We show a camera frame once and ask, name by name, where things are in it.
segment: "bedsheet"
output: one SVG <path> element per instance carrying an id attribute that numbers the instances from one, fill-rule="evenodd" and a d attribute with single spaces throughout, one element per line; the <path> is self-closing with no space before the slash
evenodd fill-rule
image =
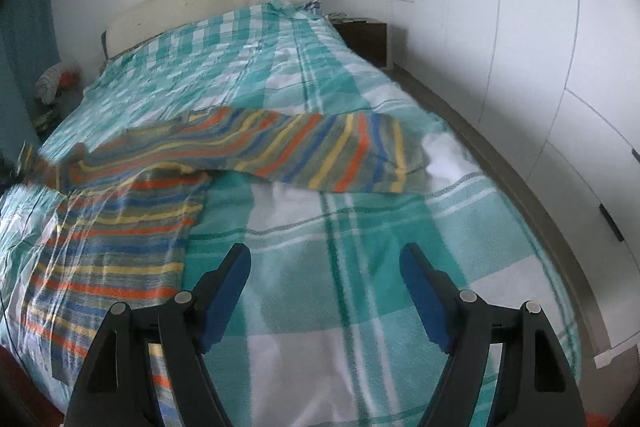
<path id="1" fill-rule="evenodd" d="M 275 0 L 169 31 L 124 54 L 40 153 L 57 160 L 78 141 L 95 148 L 126 128 L 222 104 L 391 114 L 422 137 L 428 159 L 426 196 L 332 194 L 217 173 L 188 237 L 182 286 L 216 268 L 233 243 L 251 249 L 247 286 L 223 340 L 205 357 L 235 425 L 417 424 L 446 356 L 428 341 L 399 274 L 399 251 L 409 242 L 487 302 L 539 302 L 579 378 L 574 311 L 517 210 L 439 117 L 350 52 L 311 10 Z M 64 409 L 70 388 L 50 377 L 51 361 L 38 349 L 64 339 L 43 340 L 17 320 L 29 305 L 24 288 L 42 237 L 56 225 L 58 201 L 53 192 L 17 187 L 2 203 L 0 290 L 8 320 L 0 342 Z M 179 425 L 161 351 L 150 351 L 161 409 Z M 496 346 L 474 425 L 486 422 L 498 364 Z"/>

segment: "nightstand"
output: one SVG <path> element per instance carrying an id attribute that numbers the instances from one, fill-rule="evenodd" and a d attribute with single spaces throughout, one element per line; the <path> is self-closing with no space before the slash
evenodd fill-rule
<path id="1" fill-rule="evenodd" d="M 333 22 L 347 46 L 377 68 L 386 68 L 386 23 L 367 19 Z"/>

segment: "curtain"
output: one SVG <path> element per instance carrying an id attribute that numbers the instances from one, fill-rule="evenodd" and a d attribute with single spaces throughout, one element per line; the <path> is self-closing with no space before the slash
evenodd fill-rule
<path id="1" fill-rule="evenodd" d="M 38 144 L 31 120 L 42 108 L 36 80 L 60 61 L 50 0 L 2 0 L 0 5 L 0 151 L 17 159 L 23 142 Z"/>

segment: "cable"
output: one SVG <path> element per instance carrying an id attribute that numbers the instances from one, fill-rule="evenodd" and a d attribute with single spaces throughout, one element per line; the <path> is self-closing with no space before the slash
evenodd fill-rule
<path id="1" fill-rule="evenodd" d="M 38 199 L 33 204 L 33 207 L 31 208 L 31 212 L 29 212 L 29 215 L 27 216 L 27 220 L 24 222 L 24 229 L 23 230 L 26 230 L 27 225 L 29 224 L 29 220 L 31 219 L 31 216 L 33 216 L 34 210 L 38 207 L 38 204 L 40 203 L 40 200 L 42 199 L 42 196 L 45 193 L 46 193 L 46 190 L 43 190 L 43 189 L 40 190 L 40 194 L 38 195 Z M 15 248 L 17 248 L 18 245 L 20 245 L 22 240 L 24 240 L 24 231 L 20 234 L 20 239 L 18 239 L 18 241 L 14 245 L 12 245 L 9 248 L 9 250 L 7 251 L 7 253 L 6 253 L 6 256 L 4 258 L 4 272 L 5 273 L 6 273 L 7 269 L 8 269 L 9 256 L 11 255 L 12 250 L 15 250 Z M 7 317 L 6 317 L 6 307 L 4 305 L 4 299 L 2 299 L 2 290 L 0 290 L 0 305 L 2 305 L 2 317 L 4 318 L 4 323 L 6 324 L 6 334 L 9 337 L 9 342 L 11 343 L 11 346 L 14 349 L 14 352 L 15 352 L 16 356 L 18 357 L 18 361 L 20 362 L 20 365 L 22 366 L 22 369 L 24 370 L 25 373 L 28 374 L 27 366 L 25 365 L 24 361 L 22 360 L 22 357 L 20 356 L 20 352 L 18 351 L 17 347 L 15 347 L 14 339 L 11 336 L 11 327 L 9 325 L 9 320 L 7 320 Z"/>

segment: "bed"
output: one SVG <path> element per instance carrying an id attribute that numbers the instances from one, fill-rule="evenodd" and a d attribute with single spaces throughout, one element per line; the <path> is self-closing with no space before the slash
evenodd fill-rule
<path id="1" fill-rule="evenodd" d="M 129 128 L 217 105 L 385 113 L 421 137 L 426 196 L 324 193 L 215 173 L 188 236 L 181 286 L 193 287 L 234 243 L 251 249 L 247 286 L 223 340 L 205 357 L 236 426 L 417 424 L 446 356 L 428 341 L 402 283 L 398 255 L 410 242 L 489 303 L 539 302 L 580 378 L 565 283 L 514 204 L 441 118 L 346 47 L 317 4 L 149 0 L 116 18 L 103 43 L 104 71 L 40 150 L 50 160 L 79 141 L 91 150 Z M 1 202 L 0 343 L 65 410 L 79 367 L 68 363 L 72 346 L 54 332 L 60 307 L 83 312 L 82 292 L 61 289 L 49 316 L 28 324 L 38 299 L 28 291 L 35 267 L 53 270 L 58 261 L 43 258 L 42 242 L 60 200 L 20 186 Z M 94 311 L 95 328 L 105 311 Z M 150 352 L 161 410 L 168 425 L 179 425 L 157 347 Z M 495 389 L 500 351 L 493 347 L 478 426 Z"/>

